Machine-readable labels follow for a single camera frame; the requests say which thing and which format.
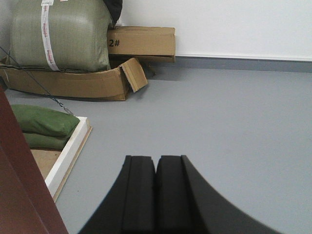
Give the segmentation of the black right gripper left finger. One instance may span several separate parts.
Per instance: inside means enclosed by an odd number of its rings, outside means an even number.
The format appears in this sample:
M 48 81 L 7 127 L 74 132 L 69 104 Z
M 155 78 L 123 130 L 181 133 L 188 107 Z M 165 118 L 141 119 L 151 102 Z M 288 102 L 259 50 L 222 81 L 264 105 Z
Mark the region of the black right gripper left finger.
M 126 156 L 121 171 L 81 234 L 153 234 L 155 167 L 149 156 Z

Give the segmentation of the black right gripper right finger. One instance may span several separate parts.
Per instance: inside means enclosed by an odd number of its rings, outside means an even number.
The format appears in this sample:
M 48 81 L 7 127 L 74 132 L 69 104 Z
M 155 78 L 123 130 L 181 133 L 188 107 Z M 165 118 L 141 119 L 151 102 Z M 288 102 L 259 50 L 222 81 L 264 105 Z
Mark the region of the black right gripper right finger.
M 162 156 L 156 171 L 160 234 L 273 234 L 217 192 L 187 156 Z

